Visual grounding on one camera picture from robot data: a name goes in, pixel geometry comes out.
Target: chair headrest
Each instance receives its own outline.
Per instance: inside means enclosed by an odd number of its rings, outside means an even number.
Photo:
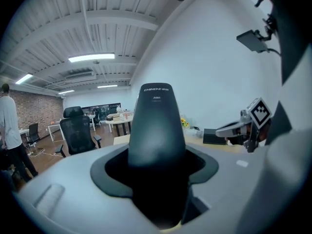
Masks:
[[[76,116],[82,116],[83,115],[83,110],[81,107],[68,107],[65,108],[63,117],[64,118],[72,118]]]

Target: air conditioning unit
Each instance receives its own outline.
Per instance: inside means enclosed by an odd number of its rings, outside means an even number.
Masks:
[[[96,79],[97,79],[97,76],[94,75],[93,71],[77,73],[77,74],[73,74],[73,75],[65,77],[65,80],[67,80],[71,83],[96,80]]]

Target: brick wall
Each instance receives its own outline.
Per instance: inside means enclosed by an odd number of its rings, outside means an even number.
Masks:
[[[10,90],[9,96],[15,101],[19,117],[19,129],[28,129],[29,125],[38,123],[40,138],[49,134],[45,129],[51,121],[63,118],[63,101],[59,97],[45,96]]]

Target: black hair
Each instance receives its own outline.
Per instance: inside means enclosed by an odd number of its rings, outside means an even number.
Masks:
[[[4,85],[2,85],[1,90],[2,90],[4,93],[8,93],[9,90],[10,90],[9,84],[5,83]]]

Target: linear light fixture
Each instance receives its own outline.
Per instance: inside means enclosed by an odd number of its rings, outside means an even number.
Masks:
[[[108,86],[99,86],[97,88],[110,88],[110,87],[117,87],[118,85],[108,85]]]
[[[83,55],[77,57],[70,57],[68,60],[70,62],[82,61],[82,60],[99,60],[99,59],[115,59],[115,54],[92,54],[92,55]]]
[[[66,93],[70,93],[70,92],[74,92],[74,90],[69,90],[69,91],[65,91],[65,92],[60,92],[59,95],[61,95],[61,94],[66,94]]]
[[[32,77],[33,75],[31,74],[27,74],[25,75],[23,78],[19,79],[17,82],[15,82],[15,84],[21,84],[22,82],[26,81],[27,79],[29,79],[30,77]]]

